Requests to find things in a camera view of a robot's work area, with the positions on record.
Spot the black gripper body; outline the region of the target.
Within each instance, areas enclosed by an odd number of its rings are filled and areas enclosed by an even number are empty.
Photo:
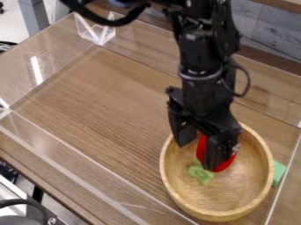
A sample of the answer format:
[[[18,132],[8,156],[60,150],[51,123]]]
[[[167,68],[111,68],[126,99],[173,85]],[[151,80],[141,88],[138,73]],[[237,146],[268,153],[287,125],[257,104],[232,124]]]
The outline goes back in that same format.
[[[236,77],[180,77],[182,86],[166,89],[169,110],[188,114],[197,132],[201,131],[208,136],[240,135],[241,125],[230,111],[237,96]]]

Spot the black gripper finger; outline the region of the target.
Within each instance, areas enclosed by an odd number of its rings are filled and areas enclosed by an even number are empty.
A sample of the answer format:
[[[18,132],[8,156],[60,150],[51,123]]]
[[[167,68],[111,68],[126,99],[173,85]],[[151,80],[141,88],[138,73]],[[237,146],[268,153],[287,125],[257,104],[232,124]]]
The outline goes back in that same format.
[[[169,120],[174,140],[182,148],[197,139],[197,128],[188,114],[169,110]]]
[[[238,154],[238,135],[210,135],[206,143],[205,169],[224,171],[234,162]]]

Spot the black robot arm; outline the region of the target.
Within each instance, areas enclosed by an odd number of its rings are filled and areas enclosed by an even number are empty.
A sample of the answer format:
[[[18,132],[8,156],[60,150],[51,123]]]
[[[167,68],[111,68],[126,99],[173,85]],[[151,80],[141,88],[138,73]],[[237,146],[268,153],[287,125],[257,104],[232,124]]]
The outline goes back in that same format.
[[[169,118],[181,147],[198,141],[197,158],[206,170],[224,171],[238,153],[242,127],[230,111],[237,71],[233,54],[240,32],[232,0],[150,0],[170,19],[180,48],[181,87],[169,87]]]

